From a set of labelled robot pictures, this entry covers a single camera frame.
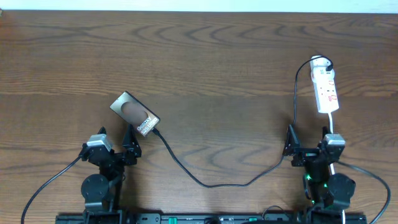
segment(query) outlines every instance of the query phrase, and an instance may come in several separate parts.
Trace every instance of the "wooden table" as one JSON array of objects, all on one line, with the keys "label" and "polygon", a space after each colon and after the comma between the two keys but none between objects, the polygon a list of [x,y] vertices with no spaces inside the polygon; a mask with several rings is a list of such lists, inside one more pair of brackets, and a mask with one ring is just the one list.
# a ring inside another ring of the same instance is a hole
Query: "wooden table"
[{"label": "wooden table", "polygon": [[[380,223],[398,219],[398,20],[396,15],[5,11],[0,18],[0,222],[17,223],[31,195],[78,155],[101,126],[121,150],[126,123],[109,109],[131,92],[161,117],[176,155],[208,184],[252,179],[280,158],[292,122],[294,75],[312,55],[333,59],[341,160],[385,179],[393,198]],[[297,131],[321,138],[306,66],[298,82]],[[300,209],[303,169],[280,168],[246,188],[204,189],[160,139],[139,138],[122,204],[169,212]],[[336,166],[357,183],[349,212],[369,221],[386,190]],[[78,162],[34,200],[27,223],[81,212],[82,181],[97,167]]]}]

